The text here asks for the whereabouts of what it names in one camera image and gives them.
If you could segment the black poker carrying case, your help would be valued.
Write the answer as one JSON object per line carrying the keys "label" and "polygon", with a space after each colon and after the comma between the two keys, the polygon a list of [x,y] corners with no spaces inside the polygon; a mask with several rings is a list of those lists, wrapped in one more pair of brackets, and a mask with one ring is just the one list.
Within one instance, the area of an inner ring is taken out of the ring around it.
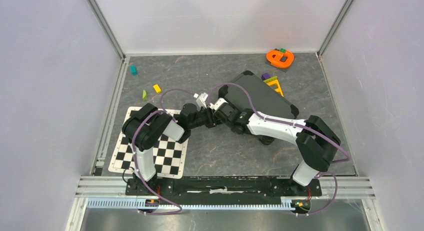
{"label": "black poker carrying case", "polygon": [[[218,90],[218,99],[223,98],[233,107],[253,112],[262,112],[267,116],[297,120],[298,108],[269,87],[257,75],[249,70],[237,75],[231,81],[223,83]],[[275,138],[255,136],[264,145]]]}

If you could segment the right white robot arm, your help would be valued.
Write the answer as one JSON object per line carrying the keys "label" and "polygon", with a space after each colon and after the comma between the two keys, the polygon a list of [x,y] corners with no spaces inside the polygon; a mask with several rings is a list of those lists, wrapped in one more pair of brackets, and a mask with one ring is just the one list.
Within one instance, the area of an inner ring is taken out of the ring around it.
{"label": "right white robot arm", "polygon": [[209,104],[213,117],[227,125],[236,134],[247,134],[261,138],[273,138],[297,145],[302,162],[289,180],[289,190],[302,195],[319,173],[327,172],[338,147],[338,136],[318,116],[308,119],[287,119],[269,116],[252,109],[239,110],[223,98]]}

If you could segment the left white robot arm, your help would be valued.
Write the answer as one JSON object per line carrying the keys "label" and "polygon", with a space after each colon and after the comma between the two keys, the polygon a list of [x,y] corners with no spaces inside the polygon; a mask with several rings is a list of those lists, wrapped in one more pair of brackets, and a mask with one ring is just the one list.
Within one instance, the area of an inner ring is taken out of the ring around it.
{"label": "left white robot arm", "polygon": [[176,116],[147,103],[124,122],[122,133],[130,142],[134,173],[140,179],[137,187],[145,195],[151,195],[157,189],[153,147],[161,136],[182,144],[191,136],[192,129],[215,126],[213,111],[206,105],[208,94],[196,93],[194,97],[196,104],[186,103]]}

